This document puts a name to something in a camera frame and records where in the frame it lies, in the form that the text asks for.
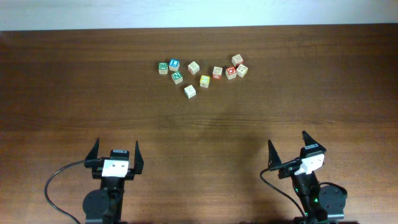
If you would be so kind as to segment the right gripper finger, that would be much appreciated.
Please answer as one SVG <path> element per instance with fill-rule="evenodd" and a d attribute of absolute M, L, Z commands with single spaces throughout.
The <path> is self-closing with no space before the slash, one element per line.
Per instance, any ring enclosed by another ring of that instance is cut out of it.
<path fill-rule="evenodd" d="M 268 140 L 267 144 L 268 144 L 268 151 L 269 151 L 268 169 L 269 170 L 278 169 L 279 166 L 282 164 L 280 157 L 270 139 Z"/>
<path fill-rule="evenodd" d="M 302 136 L 303 136 L 303 140 L 306 146 L 310 146 L 313 144 L 317 144 L 316 140 L 314 140 L 309 133 L 307 133 L 306 131 L 302 131 Z"/>

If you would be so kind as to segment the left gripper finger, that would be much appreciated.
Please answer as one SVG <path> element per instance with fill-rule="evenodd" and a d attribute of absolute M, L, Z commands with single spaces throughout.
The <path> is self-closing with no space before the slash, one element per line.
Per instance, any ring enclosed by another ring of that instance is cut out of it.
<path fill-rule="evenodd" d="M 139 150 L 139 143 L 138 141 L 136 141 L 135 150 L 134 150 L 134 173 L 142 174 L 143 168 L 144 168 L 144 160 Z"/>
<path fill-rule="evenodd" d="M 95 160 L 95 159 L 98 158 L 99 144 L 100 144 L 100 139 L 97 138 L 95 143 L 94 143 L 93 148 L 88 153 L 88 155 L 85 157 L 85 161 Z"/>

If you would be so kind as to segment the green edged plain block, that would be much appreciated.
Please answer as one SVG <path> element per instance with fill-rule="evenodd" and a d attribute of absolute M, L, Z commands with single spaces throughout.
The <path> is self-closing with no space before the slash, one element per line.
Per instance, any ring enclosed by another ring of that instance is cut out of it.
<path fill-rule="evenodd" d="M 193 85 L 189 85 L 184 88 L 184 93 L 186 94 L 187 98 L 190 99 L 196 95 L 196 90 L 194 89 Z"/>

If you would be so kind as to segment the beige engraved wooden block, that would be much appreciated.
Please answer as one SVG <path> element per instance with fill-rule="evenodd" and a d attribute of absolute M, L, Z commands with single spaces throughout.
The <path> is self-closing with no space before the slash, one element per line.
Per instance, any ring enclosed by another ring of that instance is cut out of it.
<path fill-rule="evenodd" d="M 239 67 L 236 69 L 237 75 L 241 78 L 243 78 L 247 72 L 248 72 L 248 68 L 247 66 L 240 64 Z"/>

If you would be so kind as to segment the yellow framed wooden block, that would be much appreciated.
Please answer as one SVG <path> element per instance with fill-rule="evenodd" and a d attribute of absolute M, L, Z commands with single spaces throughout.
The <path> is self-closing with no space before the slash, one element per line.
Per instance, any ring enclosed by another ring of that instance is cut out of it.
<path fill-rule="evenodd" d="M 200 78 L 200 86 L 203 88 L 208 88 L 210 84 L 210 77 L 206 75 L 202 75 Z"/>

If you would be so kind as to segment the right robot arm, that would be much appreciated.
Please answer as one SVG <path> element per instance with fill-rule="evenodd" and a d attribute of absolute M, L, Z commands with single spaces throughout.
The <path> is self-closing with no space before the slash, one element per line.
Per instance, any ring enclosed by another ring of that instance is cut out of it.
<path fill-rule="evenodd" d="M 272 141 L 268 140 L 268 167 L 261 174 L 276 170 L 278 178 L 292 179 L 292 187 L 300 203 L 268 181 L 265 183 L 291 200 L 298 208 L 301 216 L 295 217 L 294 223 L 338 223 L 345 216 L 348 192 L 334 183 L 318 181 L 315 171 L 324 164 L 326 148 L 306 131 L 302 132 L 302 137 L 305 145 L 301 148 L 300 155 L 285 163 L 281 161 Z"/>

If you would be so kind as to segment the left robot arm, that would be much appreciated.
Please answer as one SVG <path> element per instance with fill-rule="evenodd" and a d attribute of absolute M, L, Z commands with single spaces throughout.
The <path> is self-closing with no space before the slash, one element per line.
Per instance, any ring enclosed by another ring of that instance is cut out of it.
<path fill-rule="evenodd" d="M 85 223 L 122 223 L 125 181 L 142 174 L 144 160 L 138 143 L 135 143 L 132 168 L 127 150 L 113 149 L 109 157 L 98 157 L 99 143 L 97 139 L 84 161 L 84 166 L 91 169 L 92 178 L 101 181 L 99 189 L 89 192 L 83 200 Z"/>

